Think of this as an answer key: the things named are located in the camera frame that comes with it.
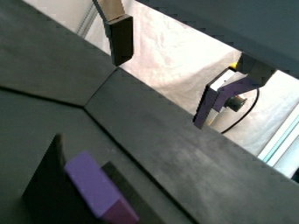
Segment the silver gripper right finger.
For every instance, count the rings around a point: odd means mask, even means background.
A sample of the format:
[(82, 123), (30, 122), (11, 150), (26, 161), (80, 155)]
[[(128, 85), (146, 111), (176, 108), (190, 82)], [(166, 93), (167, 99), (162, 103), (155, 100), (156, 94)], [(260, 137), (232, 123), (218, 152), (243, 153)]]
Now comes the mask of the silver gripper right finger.
[(212, 110), (219, 113), (223, 108), (231, 108), (238, 112), (247, 102), (240, 95), (259, 90), (275, 72), (274, 67), (242, 53), (238, 62), (206, 85), (192, 118), (194, 125), (199, 129), (204, 126)]

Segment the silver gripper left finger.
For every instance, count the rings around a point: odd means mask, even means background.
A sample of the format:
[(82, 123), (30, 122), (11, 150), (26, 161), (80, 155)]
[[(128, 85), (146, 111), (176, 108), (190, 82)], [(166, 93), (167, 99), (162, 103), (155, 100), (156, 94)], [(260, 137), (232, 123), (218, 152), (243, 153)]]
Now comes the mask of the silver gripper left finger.
[(126, 14), (122, 0), (92, 0), (103, 19), (111, 58), (120, 66), (134, 56), (134, 17)]

